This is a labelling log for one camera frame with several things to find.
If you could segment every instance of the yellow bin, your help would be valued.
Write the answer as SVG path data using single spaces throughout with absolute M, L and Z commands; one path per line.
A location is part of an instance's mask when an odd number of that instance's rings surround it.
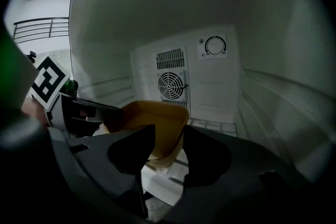
M 189 113 L 182 106 L 155 101 L 136 101 L 122 108 L 123 118 L 118 126 L 106 122 L 108 132 L 155 124 L 155 148 L 148 164 L 156 168 L 171 165 L 183 145 L 183 126 Z

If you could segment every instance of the fan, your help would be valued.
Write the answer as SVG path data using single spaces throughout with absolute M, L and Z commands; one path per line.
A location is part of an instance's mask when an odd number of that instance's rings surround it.
M 182 95 L 183 86 L 181 78 L 172 72 L 163 73 L 159 78 L 159 90 L 167 99 L 177 99 Z

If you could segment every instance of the fan grille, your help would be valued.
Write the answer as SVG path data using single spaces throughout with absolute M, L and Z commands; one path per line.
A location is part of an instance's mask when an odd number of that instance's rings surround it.
M 175 73 L 166 72 L 159 78 L 159 90 L 164 97 L 174 100 L 182 95 L 183 82 Z

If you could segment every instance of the air vent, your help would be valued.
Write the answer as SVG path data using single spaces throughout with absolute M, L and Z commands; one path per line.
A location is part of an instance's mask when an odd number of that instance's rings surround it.
M 172 72 L 163 73 L 159 78 L 159 90 L 167 99 L 177 99 L 182 95 L 183 82 L 181 78 Z
M 176 105 L 180 105 L 180 106 L 183 106 L 183 107 L 187 108 L 187 102 L 165 100 L 165 99 L 163 99 L 162 102 L 169 103 L 169 104 L 176 104 Z
M 156 55 L 157 69 L 168 69 L 184 66 L 184 55 L 181 49 L 174 49 Z

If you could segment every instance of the metal railing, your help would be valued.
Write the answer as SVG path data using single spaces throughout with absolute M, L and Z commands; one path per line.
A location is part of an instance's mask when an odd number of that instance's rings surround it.
M 69 17 L 48 17 L 14 23 L 15 43 L 69 36 Z

